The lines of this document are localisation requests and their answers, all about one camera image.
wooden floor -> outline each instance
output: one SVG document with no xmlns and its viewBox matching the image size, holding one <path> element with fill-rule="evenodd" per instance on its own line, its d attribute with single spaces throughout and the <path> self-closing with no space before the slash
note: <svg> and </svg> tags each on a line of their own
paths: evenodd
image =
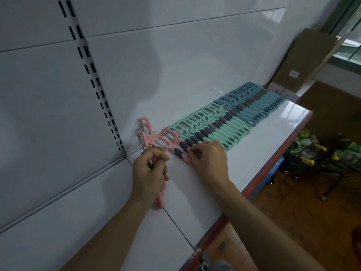
<svg viewBox="0 0 361 271">
<path fill-rule="evenodd" d="M 359 271 L 361 264 L 352 250 L 350 234 L 361 226 L 361 196 L 347 179 L 343 181 L 323 202 L 319 196 L 332 184 L 330 176 L 309 170 L 296 183 L 277 171 L 275 184 L 265 186 L 252 202 L 327 271 Z M 208 253 L 235 270 L 257 270 L 230 224 Z"/>
</svg>

left hand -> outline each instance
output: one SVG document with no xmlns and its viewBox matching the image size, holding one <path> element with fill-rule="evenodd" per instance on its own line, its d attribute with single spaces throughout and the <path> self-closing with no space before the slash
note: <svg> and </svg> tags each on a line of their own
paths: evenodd
<svg viewBox="0 0 361 271">
<path fill-rule="evenodd" d="M 148 161 L 154 156 L 158 157 L 153 170 L 148 167 Z M 160 188 L 163 175 L 167 181 L 167 166 L 165 161 L 170 160 L 165 153 L 165 148 L 151 148 L 133 162 L 133 189 L 130 199 L 140 202 L 147 210 L 152 206 Z"/>
</svg>

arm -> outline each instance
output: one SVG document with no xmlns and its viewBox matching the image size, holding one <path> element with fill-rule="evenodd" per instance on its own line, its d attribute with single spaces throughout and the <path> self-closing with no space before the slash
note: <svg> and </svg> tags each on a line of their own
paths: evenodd
<svg viewBox="0 0 361 271">
<path fill-rule="evenodd" d="M 238 191 L 228 178 L 227 154 L 218 141 L 193 145 L 188 153 L 201 182 L 220 205 L 260 271 L 324 270 Z"/>
<path fill-rule="evenodd" d="M 159 159 L 153 170 L 147 162 Z M 147 211 L 153 204 L 165 180 L 169 156 L 162 150 L 152 148 L 133 163 L 133 188 L 124 207 L 61 269 L 68 270 L 116 270 L 122 267 L 135 234 Z"/>
</svg>

hand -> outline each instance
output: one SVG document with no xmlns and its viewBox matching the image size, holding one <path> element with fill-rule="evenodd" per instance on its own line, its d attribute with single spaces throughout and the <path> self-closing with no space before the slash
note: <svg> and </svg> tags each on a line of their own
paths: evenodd
<svg viewBox="0 0 361 271">
<path fill-rule="evenodd" d="M 219 141 L 198 143 L 187 151 L 193 168 L 207 188 L 219 188 L 230 182 L 227 154 Z"/>
<path fill-rule="evenodd" d="M 158 157 L 153 170 L 148 167 L 148 161 L 154 156 Z M 130 200 L 140 202 L 147 210 L 152 206 L 160 188 L 163 175 L 167 181 L 167 166 L 165 161 L 170 160 L 165 148 L 157 147 L 147 150 L 133 162 L 133 189 Z"/>
</svg>

blue shelf part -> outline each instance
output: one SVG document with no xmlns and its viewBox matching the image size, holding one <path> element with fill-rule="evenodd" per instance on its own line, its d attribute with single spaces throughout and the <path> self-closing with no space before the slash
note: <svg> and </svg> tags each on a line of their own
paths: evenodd
<svg viewBox="0 0 361 271">
<path fill-rule="evenodd" d="M 255 195 L 262 189 L 262 187 L 264 187 L 266 185 L 266 183 L 268 182 L 270 177 L 274 174 L 274 172 L 276 172 L 277 168 L 281 165 L 283 160 L 284 160 L 284 157 L 282 156 L 277 161 L 277 163 L 274 165 L 274 167 L 271 169 L 271 171 L 268 172 L 267 176 L 262 180 L 262 182 L 259 184 L 259 186 L 257 186 L 256 190 L 252 193 L 252 195 L 248 198 L 249 201 L 253 200 Z"/>
</svg>

